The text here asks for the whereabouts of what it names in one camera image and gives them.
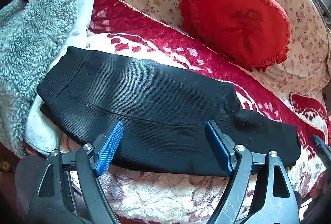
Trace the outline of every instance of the fuzzy gray garment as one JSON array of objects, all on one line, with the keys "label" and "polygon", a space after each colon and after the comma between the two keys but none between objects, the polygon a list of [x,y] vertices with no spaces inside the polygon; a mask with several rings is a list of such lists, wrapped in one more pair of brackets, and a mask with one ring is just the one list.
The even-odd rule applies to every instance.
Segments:
[{"label": "fuzzy gray garment", "polygon": [[77,0],[14,0],[0,10],[0,142],[19,157],[37,86],[77,12]]}]

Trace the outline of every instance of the red pillow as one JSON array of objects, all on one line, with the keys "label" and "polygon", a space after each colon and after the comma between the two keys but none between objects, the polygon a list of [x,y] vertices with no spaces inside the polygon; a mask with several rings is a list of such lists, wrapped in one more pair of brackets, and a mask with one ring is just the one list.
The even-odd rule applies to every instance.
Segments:
[{"label": "red pillow", "polygon": [[253,71],[286,60],[290,21],[275,0],[182,0],[182,28]]}]

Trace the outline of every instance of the black device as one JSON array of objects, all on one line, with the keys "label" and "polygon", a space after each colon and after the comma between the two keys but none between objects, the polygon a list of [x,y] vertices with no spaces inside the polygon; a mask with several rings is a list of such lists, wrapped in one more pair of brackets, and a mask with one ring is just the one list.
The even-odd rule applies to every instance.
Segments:
[{"label": "black device", "polygon": [[[28,222],[33,224],[120,224],[100,186],[98,176],[108,169],[124,132],[116,120],[93,144],[78,151],[53,150],[43,167],[30,202]],[[298,224],[299,213],[290,180],[278,154],[250,152],[235,145],[214,121],[205,125],[206,139],[230,180],[208,224],[265,223]],[[79,184],[90,219],[77,213],[70,171],[77,171]],[[249,177],[258,173],[248,216],[237,219],[247,191]]]}]

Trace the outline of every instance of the silver screw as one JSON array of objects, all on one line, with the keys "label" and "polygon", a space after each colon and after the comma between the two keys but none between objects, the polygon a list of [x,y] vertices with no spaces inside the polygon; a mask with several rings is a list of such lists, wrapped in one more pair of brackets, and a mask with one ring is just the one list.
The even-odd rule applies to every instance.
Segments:
[{"label": "silver screw", "polygon": [[271,156],[271,157],[277,157],[277,156],[278,156],[278,154],[277,154],[277,152],[276,152],[276,151],[274,151],[274,150],[271,150],[271,151],[270,151],[270,156]]},{"label": "silver screw", "polygon": [[243,145],[236,145],[236,149],[238,151],[244,151],[245,150],[245,147]]},{"label": "silver screw", "polygon": [[53,149],[51,151],[51,156],[56,156],[57,154],[59,154],[59,151],[57,149]]},{"label": "silver screw", "polygon": [[83,149],[85,149],[85,150],[90,150],[91,148],[92,148],[92,145],[91,144],[85,144],[83,146]]}]

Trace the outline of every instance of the blue textured pad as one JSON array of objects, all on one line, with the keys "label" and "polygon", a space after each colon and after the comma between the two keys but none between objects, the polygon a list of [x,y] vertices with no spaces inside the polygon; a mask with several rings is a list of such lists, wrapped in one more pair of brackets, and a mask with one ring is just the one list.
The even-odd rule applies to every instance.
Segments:
[{"label": "blue textured pad", "polygon": [[219,167],[227,176],[231,176],[233,169],[231,167],[230,155],[209,122],[205,124],[205,136]]},{"label": "blue textured pad", "polygon": [[119,121],[115,128],[112,130],[112,133],[108,137],[103,148],[100,150],[98,157],[98,165],[95,168],[97,176],[100,176],[104,171],[106,171],[112,162],[115,151],[122,139],[124,131],[123,122]]}]

